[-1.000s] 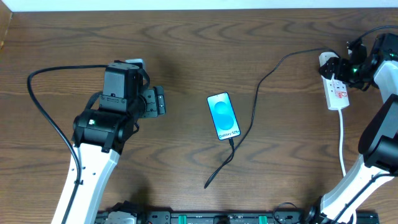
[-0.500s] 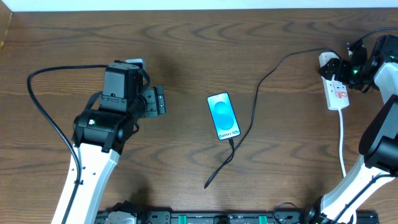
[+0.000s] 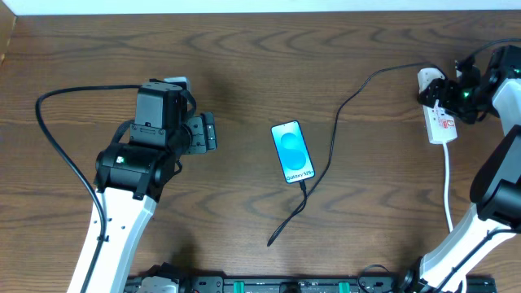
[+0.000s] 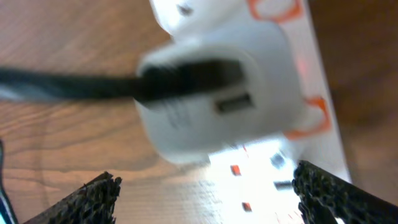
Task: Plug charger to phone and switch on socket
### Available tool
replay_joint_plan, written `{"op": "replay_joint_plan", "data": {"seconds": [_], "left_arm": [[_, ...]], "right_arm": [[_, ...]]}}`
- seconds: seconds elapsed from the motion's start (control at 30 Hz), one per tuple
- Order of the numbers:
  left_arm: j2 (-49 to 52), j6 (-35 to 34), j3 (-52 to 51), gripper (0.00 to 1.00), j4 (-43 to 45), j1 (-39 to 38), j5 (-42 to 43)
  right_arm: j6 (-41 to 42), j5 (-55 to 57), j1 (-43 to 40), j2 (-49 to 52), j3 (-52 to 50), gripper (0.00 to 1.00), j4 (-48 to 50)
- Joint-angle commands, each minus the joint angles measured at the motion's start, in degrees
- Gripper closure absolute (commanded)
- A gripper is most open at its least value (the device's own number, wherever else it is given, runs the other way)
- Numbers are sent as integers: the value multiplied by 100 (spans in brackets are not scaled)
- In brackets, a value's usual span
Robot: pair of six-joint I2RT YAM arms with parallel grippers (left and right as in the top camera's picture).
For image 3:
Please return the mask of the blue screen Galaxy smartphone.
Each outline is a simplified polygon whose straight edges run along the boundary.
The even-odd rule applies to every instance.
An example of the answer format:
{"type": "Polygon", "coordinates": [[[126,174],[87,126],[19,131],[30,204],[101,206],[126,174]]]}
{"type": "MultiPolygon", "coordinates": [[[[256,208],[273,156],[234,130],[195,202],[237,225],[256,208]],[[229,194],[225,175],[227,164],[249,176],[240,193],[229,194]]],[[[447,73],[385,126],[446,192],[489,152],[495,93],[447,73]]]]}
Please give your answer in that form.
{"type": "Polygon", "coordinates": [[[314,166],[298,120],[273,126],[271,134],[287,184],[315,176],[314,166]]]}

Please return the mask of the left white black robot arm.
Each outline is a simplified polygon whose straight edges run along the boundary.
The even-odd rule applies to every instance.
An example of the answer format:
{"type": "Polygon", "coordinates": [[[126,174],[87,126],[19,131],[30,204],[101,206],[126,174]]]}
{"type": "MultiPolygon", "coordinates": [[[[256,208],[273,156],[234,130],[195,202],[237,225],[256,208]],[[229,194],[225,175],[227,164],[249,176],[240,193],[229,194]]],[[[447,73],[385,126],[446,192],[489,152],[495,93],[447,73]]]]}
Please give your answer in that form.
{"type": "Polygon", "coordinates": [[[197,116],[186,77],[151,79],[138,89],[134,120],[96,160],[96,197],[71,292],[122,292],[139,240],[182,155],[217,149],[214,116],[197,116]]]}

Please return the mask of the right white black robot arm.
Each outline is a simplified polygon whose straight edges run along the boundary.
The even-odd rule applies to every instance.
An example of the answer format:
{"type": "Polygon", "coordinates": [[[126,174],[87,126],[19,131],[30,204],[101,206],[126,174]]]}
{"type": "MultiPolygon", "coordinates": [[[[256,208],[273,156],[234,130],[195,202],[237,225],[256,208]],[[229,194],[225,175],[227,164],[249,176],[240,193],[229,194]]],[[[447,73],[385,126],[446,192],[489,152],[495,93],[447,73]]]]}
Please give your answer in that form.
{"type": "Polygon", "coordinates": [[[485,72],[475,54],[456,61],[457,77],[438,68],[418,73],[418,102],[472,125],[487,115],[500,119],[504,138],[477,172],[471,205],[433,251],[407,272],[400,292],[461,292],[466,275],[495,247],[520,232],[519,39],[493,41],[485,72]]]}

